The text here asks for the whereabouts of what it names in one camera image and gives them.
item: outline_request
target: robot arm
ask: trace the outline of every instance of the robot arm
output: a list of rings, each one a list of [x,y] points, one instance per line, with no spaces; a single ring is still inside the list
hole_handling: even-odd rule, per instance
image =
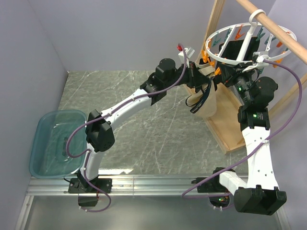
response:
[[[184,75],[178,85],[186,84],[191,88],[199,88],[203,84],[208,83],[210,79],[198,71],[198,68],[195,66],[194,62],[189,61],[189,58],[194,53],[194,50],[192,48],[186,48],[185,51],[187,54],[187,69],[185,70]],[[179,53],[179,57],[183,63],[183,51]],[[101,112],[93,110],[89,114],[88,121],[97,119],[107,114],[109,116],[86,127],[85,132],[87,134],[87,147],[91,150],[91,152],[86,153],[85,158],[87,158],[87,155],[89,154],[89,160],[86,166],[84,161],[82,168],[78,172],[78,178],[84,187],[88,186],[84,179],[84,170],[86,169],[86,177],[89,181],[97,178],[104,152],[112,147],[115,142],[113,131],[119,127],[123,121],[127,120],[138,111],[150,107],[161,100],[166,96],[166,92],[144,96],[138,99],[134,98],[137,98],[139,95],[158,92],[173,85],[183,72],[183,66],[184,65],[182,64],[178,69],[176,69],[174,60],[170,58],[162,59],[159,65],[156,67],[155,72],[152,73],[148,80],[146,80],[130,97],[109,109]],[[128,102],[130,99],[132,99],[132,101],[114,112],[115,108],[118,108],[121,104]]]
[[[286,192],[279,191],[274,176],[270,143],[270,122],[267,105],[274,97],[278,85],[268,77],[252,81],[253,70],[246,66],[220,65],[222,82],[234,85],[244,105],[240,107],[238,121],[246,143],[247,155],[260,144],[260,149],[248,159],[248,181],[241,180],[235,172],[219,175],[219,183],[234,195],[238,212],[272,215],[286,202]]]

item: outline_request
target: wooden dowel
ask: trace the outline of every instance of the wooden dowel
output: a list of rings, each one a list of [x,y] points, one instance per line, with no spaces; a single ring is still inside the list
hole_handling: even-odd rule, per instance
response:
[[[250,14],[258,10],[258,8],[253,5],[249,0],[236,0],[245,10]],[[289,48],[293,53],[295,53],[299,59],[301,59],[305,64],[307,64],[307,50],[295,41],[291,36],[289,36],[282,28],[280,28],[275,22],[273,22],[264,13],[256,15],[255,19],[260,22],[268,31],[270,31],[275,37],[279,39],[287,48]]]
[[[203,39],[204,44],[205,44],[207,38],[216,31],[217,24],[219,23],[219,19],[220,19],[220,16],[222,14],[222,11],[223,11],[225,1],[226,0],[215,0],[214,1],[212,11],[211,11],[211,15],[210,15],[210,19],[208,21],[208,26],[207,26],[207,30],[206,30],[206,33],[205,33],[205,37]]]

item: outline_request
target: wooden frame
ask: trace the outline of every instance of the wooden frame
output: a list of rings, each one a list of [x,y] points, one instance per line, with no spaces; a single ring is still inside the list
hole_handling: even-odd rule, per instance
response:
[[[254,6],[249,0],[236,0],[249,13],[253,13],[258,8]],[[209,35],[216,31],[216,27],[221,16],[225,0],[215,0],[213,9],[208,22],[204,42]],[[307,64],[307,50],[287,35],[276,23],[274,23],[264,13],[255,16],[267,30],[269,30],[275,37],[277,37],[285,46],[287,46],[293,53],[295,53],[305,64]],[[303,89],[307,87],[307,74],[301,78]],[[189,94],[195,92],[186,87]],[[280,113],[296,96],[298,95],[298,84],[295,84],[290,91],[269,111],[270,118],[275,117]],[[237,112],[241,105],[235,95],[225,86],[219,85],[216,91],[217,112],[210,118],[204,118],[206,125],[212,132],[217,143],[224,153],[237,150],[245,146],[245,142],[240,131],[240,125],[237,122]]]

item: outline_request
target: blue plastic tub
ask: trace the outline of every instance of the blue plastic tub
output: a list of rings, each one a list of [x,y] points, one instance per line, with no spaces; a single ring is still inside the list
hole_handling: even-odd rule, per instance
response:
[[[70,158],[65,146],[68,137],[86,122],[86,115],[79,110],[54,111],[44,115],[38,122],[33,142],[29,170],[36,178],[60,178],[75,173],[84,156]],[[86,149],[85,128],[71,140],[70,153],[79,154]]]

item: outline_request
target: gray marble surface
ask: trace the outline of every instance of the gray marble surface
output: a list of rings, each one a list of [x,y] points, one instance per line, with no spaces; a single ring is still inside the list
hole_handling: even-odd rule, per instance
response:
[[[77,109],[89,114],[108,109],[127,98],[152,71],[71,71],[59,109]],[[101,169],[133,174],[212,173],[246,155],[240,149],[224,155],[205,122],[185,105],[182,86],[115,130],[116,141],[101,163]],[[236,168],[247,173],[244,163]]]

